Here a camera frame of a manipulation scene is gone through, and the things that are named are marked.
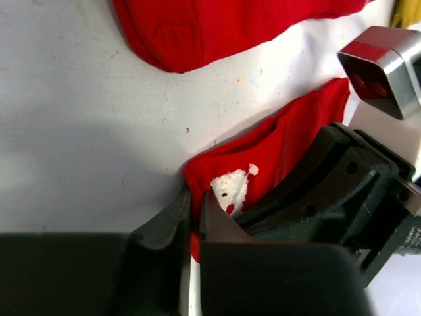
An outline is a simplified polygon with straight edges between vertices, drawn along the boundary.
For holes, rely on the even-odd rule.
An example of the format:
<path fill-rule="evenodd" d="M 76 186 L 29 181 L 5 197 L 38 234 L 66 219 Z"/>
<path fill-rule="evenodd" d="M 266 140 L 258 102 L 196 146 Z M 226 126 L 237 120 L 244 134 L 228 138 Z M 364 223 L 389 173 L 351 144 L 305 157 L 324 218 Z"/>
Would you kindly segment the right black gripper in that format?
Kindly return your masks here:
<path fill-rule="evenodd" d="M 236 223 L 265 242 L 343 244 L 370 284 L 393 254 L 420 255 L 415 167 L 362 130 L 323 127 L 293 170 Z"/>

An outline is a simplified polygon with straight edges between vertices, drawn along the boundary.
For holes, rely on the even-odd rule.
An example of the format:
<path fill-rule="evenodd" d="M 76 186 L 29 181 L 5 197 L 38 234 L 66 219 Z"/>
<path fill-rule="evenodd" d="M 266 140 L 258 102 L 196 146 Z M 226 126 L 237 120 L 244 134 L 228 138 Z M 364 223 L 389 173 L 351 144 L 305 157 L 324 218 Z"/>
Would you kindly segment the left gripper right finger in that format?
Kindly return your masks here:
<path fill-rule="evenodd" d="M 203 197 L 199 237 L 203 315 L 373 315 L 342 247 L 261 242 L 212 192 Z"/>

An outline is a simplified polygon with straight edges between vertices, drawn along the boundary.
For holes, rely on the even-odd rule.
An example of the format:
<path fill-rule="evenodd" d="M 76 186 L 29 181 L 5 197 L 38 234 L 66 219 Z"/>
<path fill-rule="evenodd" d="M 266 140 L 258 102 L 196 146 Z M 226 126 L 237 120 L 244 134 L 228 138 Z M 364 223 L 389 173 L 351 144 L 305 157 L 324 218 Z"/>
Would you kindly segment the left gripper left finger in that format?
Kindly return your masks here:
<path fill-rule="evenodd" d="M 2 315 L 187 315 L 191 194 L 130 233 L 3 233 Z"/>

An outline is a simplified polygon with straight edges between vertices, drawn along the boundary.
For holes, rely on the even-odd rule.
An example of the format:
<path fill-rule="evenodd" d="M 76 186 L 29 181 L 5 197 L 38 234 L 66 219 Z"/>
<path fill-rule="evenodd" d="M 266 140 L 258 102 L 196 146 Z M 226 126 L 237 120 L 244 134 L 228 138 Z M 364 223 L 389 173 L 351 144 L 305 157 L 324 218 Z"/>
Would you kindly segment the red sock with santa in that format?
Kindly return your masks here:
<path fill-rule="evenodd" d="M 273 189 L 302 158 L 318 131 L 342 122 L 350 95 L 347 78 L 334 78 L 267 117 L 248 134 L 204 152 L 184 167 L 191 195 L 191 255 L 199 260 L 202 198 L 212 191 L 222 210 L 237 217 Z"/>

